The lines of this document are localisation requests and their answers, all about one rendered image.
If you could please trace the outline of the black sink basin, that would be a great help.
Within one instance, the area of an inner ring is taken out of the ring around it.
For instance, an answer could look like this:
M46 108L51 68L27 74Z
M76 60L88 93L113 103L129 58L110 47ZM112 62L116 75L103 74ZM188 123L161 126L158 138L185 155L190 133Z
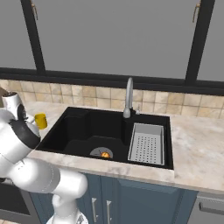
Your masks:
M128 160L134 123L164 127L164 165L144 164ZM101 153L110 154L109 161L173 168L170 118L161 115L131 113L124 118L122 112L90 108L67 108L38 146L40 151L54 152L84 158L101 159Z

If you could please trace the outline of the yellow mug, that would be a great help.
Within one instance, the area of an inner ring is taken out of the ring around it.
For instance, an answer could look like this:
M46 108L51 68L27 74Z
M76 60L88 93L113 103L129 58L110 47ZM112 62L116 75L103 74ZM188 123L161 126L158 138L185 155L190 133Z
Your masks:
M35 123L37 124L40 130L43 130L47 127L46 115L44 113L39 113L34 116Z

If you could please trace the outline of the dark oven front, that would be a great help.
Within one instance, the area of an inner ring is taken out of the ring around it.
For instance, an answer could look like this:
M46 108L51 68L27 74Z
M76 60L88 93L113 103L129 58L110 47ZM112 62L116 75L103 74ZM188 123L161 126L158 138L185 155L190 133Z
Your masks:
M0 219L19 224L41 224L31 195L8 182L0 182Z

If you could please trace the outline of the blue cupboard door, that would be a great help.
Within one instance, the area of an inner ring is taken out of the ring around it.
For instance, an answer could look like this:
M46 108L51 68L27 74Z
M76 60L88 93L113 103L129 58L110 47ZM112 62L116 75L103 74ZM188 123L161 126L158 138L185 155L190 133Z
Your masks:
M87 191L81 198L76 200L77 206L80 209L80 211L86 216L88 224L103 224L100 178L96 175L91 174L86 174L86 177L88 182ZM50 193L43 194L35 192L31 192L30 195L41 224L46 224L54 214L52 205L53 196ZM95 202L95 210L97 215L96 223L94 223L93 220L93 210L91 202L92 198L96 198Z
M187 224L198 192L121 178L101 177L101 202L107 224Z

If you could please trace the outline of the grey curved tap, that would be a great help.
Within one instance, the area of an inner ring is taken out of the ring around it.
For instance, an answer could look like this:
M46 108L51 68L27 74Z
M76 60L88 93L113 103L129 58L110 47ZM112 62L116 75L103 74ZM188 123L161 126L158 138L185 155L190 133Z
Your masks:
M124 118L131 117L131 111L133 110L132 102L133 102L133 79L129 77L126 87L125 108L123 111Z

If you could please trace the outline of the grey perforated drain tray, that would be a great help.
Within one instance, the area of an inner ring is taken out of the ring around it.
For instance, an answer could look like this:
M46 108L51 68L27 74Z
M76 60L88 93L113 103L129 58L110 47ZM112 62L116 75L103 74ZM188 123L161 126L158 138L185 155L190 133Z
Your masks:
M164 165L164 127L160 125L134 123L128 160L147 165Z

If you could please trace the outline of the grey dishwasher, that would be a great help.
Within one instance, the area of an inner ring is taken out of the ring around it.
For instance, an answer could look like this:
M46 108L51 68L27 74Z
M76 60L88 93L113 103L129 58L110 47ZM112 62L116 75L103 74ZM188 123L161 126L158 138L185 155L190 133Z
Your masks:
M224 215L201 212L199 203L224 211L224 194L199 192L187 224L224 224Z

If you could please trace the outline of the black window frame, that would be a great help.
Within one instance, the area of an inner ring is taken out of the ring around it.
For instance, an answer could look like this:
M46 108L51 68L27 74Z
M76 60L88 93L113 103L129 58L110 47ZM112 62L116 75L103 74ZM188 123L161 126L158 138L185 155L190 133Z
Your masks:
M41 44L39 42L38 28L32 12L31 1L19 1L22 7L26 32L30 40L32 56L36 67L34 69L0 67L1 80L76 84L107 88L124 88L127 86L128 77L125 75L47 70L43 59ZM201 0L200 2L199 16L193 35L192 49L185 78L173 79L136 76L134 78L135 88L184 94L224 96L224 81L198 79L200 62L207 40L207 33L214 12L214 6L215 0Z

